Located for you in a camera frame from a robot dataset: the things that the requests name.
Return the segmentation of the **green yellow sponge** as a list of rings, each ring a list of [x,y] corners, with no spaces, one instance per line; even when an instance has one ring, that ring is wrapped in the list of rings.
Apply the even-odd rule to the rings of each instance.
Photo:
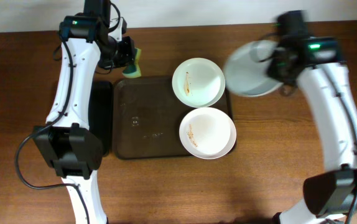
[[[141,69],[139,67],[139,59],[141,56],[141,49],[135,48],[134,61],[130,62],[123,70],[122,74],[126,78],[138,78],[141,76]]]

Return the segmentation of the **white plate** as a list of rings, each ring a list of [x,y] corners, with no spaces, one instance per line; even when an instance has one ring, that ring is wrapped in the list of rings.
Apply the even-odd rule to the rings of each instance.
[[[235,50],[225,62],[226,89],[244,97],[258,97],[276,91],[282,83],[267,76],[277,43],[271,40],[249,42]]]
[[[233,120],[216,108],[197,108],[180,123],[178,135],[182,146],[193,156],[211,160],[221,158],[236,144]]]
[[[215,104],[223,96],[225,86],[221,68],[205,58],[191,58],[182,62],[172,76],[175,96],[193,108]]]

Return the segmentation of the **white plate top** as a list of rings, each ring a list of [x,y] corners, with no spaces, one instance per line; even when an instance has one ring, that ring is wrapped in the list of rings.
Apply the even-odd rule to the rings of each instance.
[[[221,68],[205,58],[191,58],[182,62],[172,76],[175,96],[193,108],[215,104],[223,96],[225,86]]]

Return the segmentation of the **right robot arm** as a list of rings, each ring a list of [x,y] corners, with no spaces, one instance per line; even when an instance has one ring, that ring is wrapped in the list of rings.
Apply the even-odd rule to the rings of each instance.
[[[278,44],[269,77],[297,87],[312,110],[322,142],[324,173],[304,181],[303,197],[274,215],[286,223],[349,223],[357,213],[357,109],[338,41],[315,37],[302,11],[277,18]]]

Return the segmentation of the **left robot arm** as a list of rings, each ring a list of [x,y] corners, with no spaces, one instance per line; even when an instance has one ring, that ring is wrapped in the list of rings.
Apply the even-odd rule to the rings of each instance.
[[[126,78],[141,76],[141,50],[126,36],[121,15],[108,0],[85,1],[83,12],[59,25],[62,63],[57,92],[45,126],[33,139],[42,157],[68,190],[76,223],[107,223],[98,190],[98,169],[105,154],[102,140],[90,131],[89,106],[97,68],[122,68]]]

